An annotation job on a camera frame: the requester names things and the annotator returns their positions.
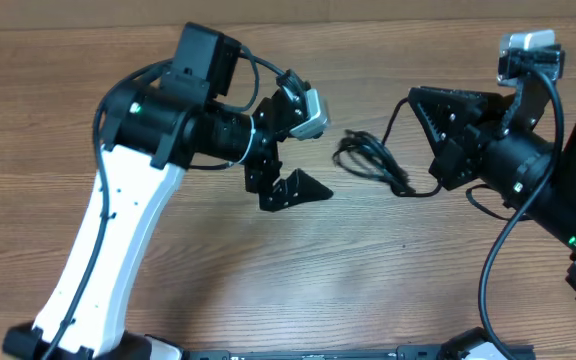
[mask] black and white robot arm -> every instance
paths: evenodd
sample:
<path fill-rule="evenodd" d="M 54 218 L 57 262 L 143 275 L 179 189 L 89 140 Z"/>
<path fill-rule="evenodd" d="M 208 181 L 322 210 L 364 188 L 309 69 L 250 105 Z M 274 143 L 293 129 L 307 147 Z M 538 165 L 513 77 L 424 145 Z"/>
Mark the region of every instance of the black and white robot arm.
<path fill-rule="evenodd" d="M 227 94 L 238 57 L 251 61 L 255 95 L 257 61 L 278 75 L 279 90 L 252 115 L 243 111 L 254 96 L 244 108 L 214 100 Z M 158 78 L 159 86 L 152 86 Z M 193 168 L 195 153 L 228 161 L 222 168 L 243 165 L 246 190 L 259 195 L 265 211 L 332 196 L 299 169 L 280 179 L 277 150 L 286 138 L 323 133 L 329 125 L 325 99 L 293 71 L 278 70 L 211 29 L 187 24 L 175 57 L 118 83 L 102 100 L 98 121 L 103 114 L 103 145 L 94 139 L 100 171 L 83 223 L 59 283 L 34 323 L 8 331 L 3 350 L 16 357 L 181 358 L 175 346 L 126 333 L 125 316 L 159 216 Z"/>

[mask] green led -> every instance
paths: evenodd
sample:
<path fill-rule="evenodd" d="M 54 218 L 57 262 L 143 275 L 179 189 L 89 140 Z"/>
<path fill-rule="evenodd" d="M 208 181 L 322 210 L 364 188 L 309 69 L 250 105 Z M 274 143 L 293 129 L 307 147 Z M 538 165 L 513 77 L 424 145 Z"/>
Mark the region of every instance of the green led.
<path fill-rule="evenodd" d="M 576 247 L 576 236 L 573 236 L 568 240 L 568 245 Z"/>

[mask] wooden table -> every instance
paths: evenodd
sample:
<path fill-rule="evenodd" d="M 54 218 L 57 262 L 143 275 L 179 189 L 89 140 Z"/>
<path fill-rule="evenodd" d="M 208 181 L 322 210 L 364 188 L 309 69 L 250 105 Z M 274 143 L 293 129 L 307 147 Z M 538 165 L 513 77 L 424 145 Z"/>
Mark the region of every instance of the wooden table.
<path fill-rule="evenodd" d="M 243 170 L 192 171 L 164 211 L 133 291 L 128 328 L 190 349 L 388 348 L 439 343 L 478 326 L 477 281 L 503 227 L 463 189 L 395 198 L 330 156 L 346 128 L 381 135 L 412 86 L 496 86 L 500 36 L 554 28 L 567 51 L 559 83 L 569 133 L 576 119 L 576 18 L 230 25 L 257 55 L 296 69 L 328 97 L 334 125 L 320 140 L 281 146 L 333 199 L 279 213 L 257 209 Z M 65 264 L 90 194 L 93 111 L 121 77 L 170 57 L 181 27 L 0 32 L 0 344 L 29 321 Z M 227 101 L 244 103 L 242 62 Z M 261 94 L 274 79 L 263 71 Z M 539 133 L 553 136 L 550 109 Z M 432 160 L 405 109 L 390 149 L 419 191 Z M 500 209 L 499 197 L 478 194 Z M 498 334 L 542 358 L 576 359 L 569 251 L 532 223 L 503 247 L 489 284 Z"/>

